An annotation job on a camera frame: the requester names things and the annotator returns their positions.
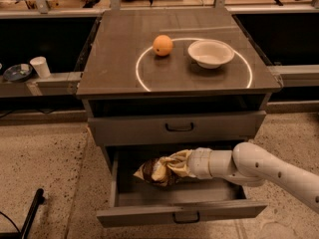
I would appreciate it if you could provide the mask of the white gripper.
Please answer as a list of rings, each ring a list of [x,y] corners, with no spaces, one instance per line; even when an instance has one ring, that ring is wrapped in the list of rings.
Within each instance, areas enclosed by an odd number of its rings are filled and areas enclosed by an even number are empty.
[[[189,174],[198,179],[211,179],[209,161],[212,150],[210,148],[199,147],[197,149],[184,149],[170,156],[161,157],[159,162],[170,169],[185,168],[189,169]],[[156,182],[157,186],[167,187],[182,181],[182,177],[173,171],[167,171],[161,175]]]

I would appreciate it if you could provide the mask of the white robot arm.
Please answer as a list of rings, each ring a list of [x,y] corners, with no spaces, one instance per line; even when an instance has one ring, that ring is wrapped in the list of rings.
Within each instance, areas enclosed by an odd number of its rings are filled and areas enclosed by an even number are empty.
[[[152,180],[168,185],[170,178],[222,178],[231,183],[256,187],[268,180],[319,213],[319,176],[289,164],[262,147],[239,143],[233,150],[186,149],[161,157]]]

